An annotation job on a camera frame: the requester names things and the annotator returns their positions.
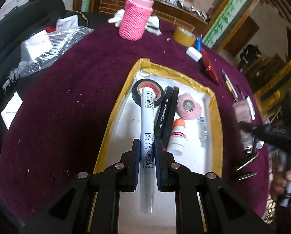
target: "human hand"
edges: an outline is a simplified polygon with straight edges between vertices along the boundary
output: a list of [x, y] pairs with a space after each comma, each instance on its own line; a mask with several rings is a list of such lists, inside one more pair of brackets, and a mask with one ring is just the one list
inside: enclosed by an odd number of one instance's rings
[[288, 180], [291, 181], [291, 170], [286, 171], [285, 177], [283, 177], [283, 165], [279, 165], [270, 188], [270, 195], [274, 201], [278, 200], [279, 195], [284, 194]]

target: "yellow tape roll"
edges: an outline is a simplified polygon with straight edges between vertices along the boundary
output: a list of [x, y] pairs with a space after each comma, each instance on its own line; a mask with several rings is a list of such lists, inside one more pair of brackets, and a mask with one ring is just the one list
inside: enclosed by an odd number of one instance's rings
[[192, 46], [196, 40], [192, 32], [180, 27], [177, 27], [176, 31], [174, 31], [173, 37], [180, 45], [185, 47]]

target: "orange cap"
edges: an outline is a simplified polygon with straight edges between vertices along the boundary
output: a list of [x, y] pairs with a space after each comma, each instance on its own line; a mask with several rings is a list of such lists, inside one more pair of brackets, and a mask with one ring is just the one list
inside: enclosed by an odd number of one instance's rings
[[180, 118], [180, 119], [174, 120], [173, 127], [175, 126], [182, 126], [185, 128], [186, 124], [185, 124], [185, 121], [182, 118]]

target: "barcode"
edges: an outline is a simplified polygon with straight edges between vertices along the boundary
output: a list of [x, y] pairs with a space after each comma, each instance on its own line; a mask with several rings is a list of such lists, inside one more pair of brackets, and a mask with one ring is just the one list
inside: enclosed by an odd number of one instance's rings
[[146, 99], [145, 99], [145, 105], [146, 105], [146, 108], [152, 108], [152, 109], [154, 109], [154, 103], [153, 103], [153, 93], [152, 92], [150, 92], [150, 91], [146, 91], [145, 92], [146, 94]]

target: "glue bottle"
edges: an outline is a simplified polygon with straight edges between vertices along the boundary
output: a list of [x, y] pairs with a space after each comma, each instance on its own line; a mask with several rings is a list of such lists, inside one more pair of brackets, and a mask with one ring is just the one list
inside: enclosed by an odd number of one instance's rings
[[167, 151], [172, 153], [174, 157], [181, 156], [186, 143], [185, 121], [176, 119], [173, 123], [173, 130], [168, 141]]

